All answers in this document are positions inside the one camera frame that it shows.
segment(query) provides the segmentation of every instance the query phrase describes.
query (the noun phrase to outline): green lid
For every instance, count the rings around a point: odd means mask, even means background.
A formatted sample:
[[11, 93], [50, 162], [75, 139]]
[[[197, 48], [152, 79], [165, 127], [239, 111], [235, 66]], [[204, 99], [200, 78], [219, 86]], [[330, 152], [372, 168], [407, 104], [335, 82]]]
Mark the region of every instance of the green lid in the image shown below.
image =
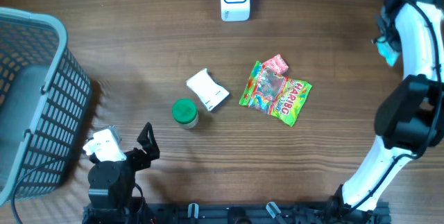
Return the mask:
[[173, 104], [173, 118], [178, 123], [191, 123], [197, 116], [197, 107], [193, 101], [183, 98]]

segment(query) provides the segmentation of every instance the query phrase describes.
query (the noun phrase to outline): pink packet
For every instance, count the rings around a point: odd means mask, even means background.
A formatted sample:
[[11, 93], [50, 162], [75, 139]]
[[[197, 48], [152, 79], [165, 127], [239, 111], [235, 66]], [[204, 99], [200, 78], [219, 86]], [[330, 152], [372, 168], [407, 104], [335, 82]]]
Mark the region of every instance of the pink packet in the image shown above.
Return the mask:
[[285, 63], [284, 59], [282, 59], [280, 54], [277, 54], [276, 56], [267, 60], [266, 62], [263, 63], [263, 65], [270, 68], [272, 71], [274, 71], [277, 74], [283, 74], [284, 72], [287, 71], [287, 69], [289, 69], [289, 66]]

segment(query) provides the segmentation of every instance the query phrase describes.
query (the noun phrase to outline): wooden tabletop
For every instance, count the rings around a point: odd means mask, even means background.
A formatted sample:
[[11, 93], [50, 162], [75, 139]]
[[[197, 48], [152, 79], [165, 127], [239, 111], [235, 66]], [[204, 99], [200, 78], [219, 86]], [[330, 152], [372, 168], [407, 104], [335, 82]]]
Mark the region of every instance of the wooden tabletop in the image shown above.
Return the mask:
[[[97, 84], [89, 135], [116, 125], [127, 151], [153, 124], [160, 159], [136, 176], [149, 203], [326, 200], [366, 156], [376, 109], [402, 80], [402, 69], [390, 68], [370, 42], [382, 0], [251, 3], [248, 21], [226, 23], [219, 0], [0, 0], [67, 27], [69, 48]], [[292, 128], [239, 105], [255, 61], [278, 53], [290, 66], [286, 76], [313, 85]], [[231, 93], [216, 112], [185, 85], [203, 68]], [[179, 98], [198, 106], [193, 130], [172, 119]], [[443, 152], [444, 145], [429, 149], [383, 193], [393, 223], [442, 223]], [[17, 203], [22, 220], [79, 223], [91, 167], [83, 157], [65, 186]], [[6, 204], [0, 223], [12, 222]]]

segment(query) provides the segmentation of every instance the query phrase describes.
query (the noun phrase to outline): jar with green lid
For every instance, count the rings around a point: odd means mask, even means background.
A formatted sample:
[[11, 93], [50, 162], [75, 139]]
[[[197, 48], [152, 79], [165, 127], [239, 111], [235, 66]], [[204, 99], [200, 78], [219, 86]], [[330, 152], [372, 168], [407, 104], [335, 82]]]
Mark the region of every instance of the jar with green lid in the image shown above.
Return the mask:
[[184, 129], [193, 128], [199, 121], [196, 105], [187, 98], [177, 100], [172, 113], [174, 120]]

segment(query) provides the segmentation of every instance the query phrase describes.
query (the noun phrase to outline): basket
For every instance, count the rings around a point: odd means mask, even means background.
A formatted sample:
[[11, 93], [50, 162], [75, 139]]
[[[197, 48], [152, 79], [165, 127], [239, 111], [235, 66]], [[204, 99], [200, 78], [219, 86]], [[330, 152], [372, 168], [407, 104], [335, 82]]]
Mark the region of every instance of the basket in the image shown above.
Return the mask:
[[[27, 171], [71, 155], [91, 94], [59, 20], [0, 8], [0, 205]], [[64, 160], [32, 173], [16, 199], [53, 191], [66, 167]]]

